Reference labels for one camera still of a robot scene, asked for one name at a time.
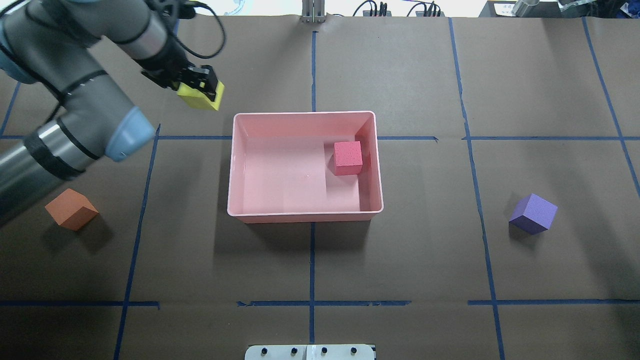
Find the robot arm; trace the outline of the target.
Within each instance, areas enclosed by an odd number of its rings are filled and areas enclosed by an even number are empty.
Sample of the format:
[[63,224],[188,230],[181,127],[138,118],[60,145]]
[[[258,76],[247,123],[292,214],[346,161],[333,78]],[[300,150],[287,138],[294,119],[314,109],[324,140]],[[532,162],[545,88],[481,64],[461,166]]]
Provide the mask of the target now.
[[176,34],[197,0],[16,0],[1,10],[1,69],[20,84],[42,84],[56,100],[50,116],[1,155],[1,223],[107,157],[121,162],[156,130],[90,54],[112,41],[141,74],[194,109],[217,111],[224,84],[211,59]]

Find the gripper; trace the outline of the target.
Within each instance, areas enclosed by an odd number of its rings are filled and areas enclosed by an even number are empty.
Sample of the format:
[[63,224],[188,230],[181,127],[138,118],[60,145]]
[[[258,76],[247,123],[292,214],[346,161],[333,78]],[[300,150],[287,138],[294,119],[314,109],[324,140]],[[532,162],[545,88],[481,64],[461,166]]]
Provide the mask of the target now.
[[218,76],[209,64],[195,66],[186,57],[185,50],[176,42],[167,42],[162,49],[146,59],[136,59],[141,73],[163,89],[177,91],[181,83],[216,101]]

